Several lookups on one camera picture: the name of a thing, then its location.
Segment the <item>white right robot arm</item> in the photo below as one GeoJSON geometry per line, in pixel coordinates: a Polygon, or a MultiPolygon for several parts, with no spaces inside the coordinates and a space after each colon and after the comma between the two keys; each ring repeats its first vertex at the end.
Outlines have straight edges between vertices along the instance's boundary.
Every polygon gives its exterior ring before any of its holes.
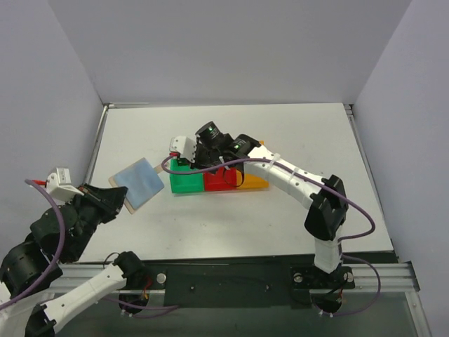
{"type": "Polygon", "coordinates": [[[324,178],[307,173],[268,150],[259,140],[245,134],[233,138],[211,121],[196,132],[194,168],[206,169],[237,159],[246,160],[232,164],[243,176],[266,180],[306,209],[304,227],[315,239],[314,281],[322,287],[335,283],[342,260],[338,239],[349,208],[340,199],[346,195],[342,180],[335,175],[324,178]]]}

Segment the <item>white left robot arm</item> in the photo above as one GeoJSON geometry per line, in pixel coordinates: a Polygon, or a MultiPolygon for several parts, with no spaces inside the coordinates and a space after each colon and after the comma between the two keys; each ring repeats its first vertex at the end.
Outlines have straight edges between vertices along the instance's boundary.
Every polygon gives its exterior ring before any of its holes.
{"type": "Polygon", "coordinates": [[[1,335],[55,336],[109,293],[141,286],[145,265],[135,253],[124,251],[96,276],[52,299],[46,290],[62,276],[60,266],[80,259],[98,225],[119,214],[128,190],[83,184],[63,205],[57,205],[40,184],[33,180],[27,184],[51,207],[1,262],[1,335]]]}

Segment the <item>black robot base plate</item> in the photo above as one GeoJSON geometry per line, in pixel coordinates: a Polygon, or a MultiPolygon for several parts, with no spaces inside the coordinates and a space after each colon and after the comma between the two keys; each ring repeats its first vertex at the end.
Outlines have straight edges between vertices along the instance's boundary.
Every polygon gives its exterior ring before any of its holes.
{"type": "Polygon", "coordinates": [[[163,306],[187,308],[308,308],[312,295],[335,300],[354,289],[350,267],[326,274],[312,255],[146,260],[149,292],[163,306]]]}

